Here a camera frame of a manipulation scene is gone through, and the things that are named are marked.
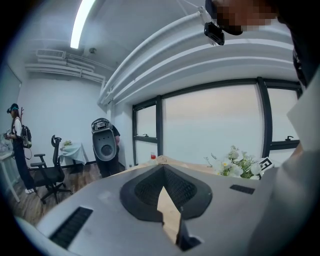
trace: jeans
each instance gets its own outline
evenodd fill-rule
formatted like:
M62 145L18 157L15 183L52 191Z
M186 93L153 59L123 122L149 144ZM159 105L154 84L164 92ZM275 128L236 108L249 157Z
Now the jeans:
M18 168L18 172L20 174L20 177L26 189L27 190L33 189L35 187L34 179L31 177L28 166L27 166L25 151L24 151L22 141L17 139L13 140L13 152L14 152L14 158L15 158L16 166Z

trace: black camera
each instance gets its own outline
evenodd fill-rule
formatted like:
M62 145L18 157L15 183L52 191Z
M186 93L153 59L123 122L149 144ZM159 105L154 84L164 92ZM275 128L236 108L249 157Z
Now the black camera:
M225 34L222 29L216 26L213 22L207 22L204 24L204 34L220 46L225 44Z

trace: window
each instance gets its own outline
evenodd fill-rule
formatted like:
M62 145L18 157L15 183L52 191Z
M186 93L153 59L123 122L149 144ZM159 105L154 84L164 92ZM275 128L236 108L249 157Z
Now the window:
M147 100L133 106L133 160L134 165L143 164L151 158L151 153L163 153L162 98Z
M156 106L149 106L136 112L137 136L157 137Z
M199 84L142 102L133 106L135 164L149 159L155 145L157 156L188 163L203 164L211 153L223 157L235 145L281 164L300 142L287 112L301 94L298 82L257 77Z
M263 116L256 87L224 86L164 99L164 155L204 164L204 157L223 157L235 145L260 157Z

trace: backpack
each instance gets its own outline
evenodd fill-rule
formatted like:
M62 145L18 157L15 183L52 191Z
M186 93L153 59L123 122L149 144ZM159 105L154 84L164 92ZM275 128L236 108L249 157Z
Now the backpack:
M30 149L32 146L32 141L31 141L31 132L28 126L22 125L21 138L22 138L23 147L26 149Z

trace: fluorescent ceiling light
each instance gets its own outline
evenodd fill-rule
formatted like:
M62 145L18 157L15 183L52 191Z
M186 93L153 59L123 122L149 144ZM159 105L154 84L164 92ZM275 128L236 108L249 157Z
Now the fluorescent ceiling light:
M71 36L71 48L78 49L79 41L81 37L82 29L84 28L87 16L91 10L91 7L94 5L96 0L82 0L78 13L76 14L72 36Z

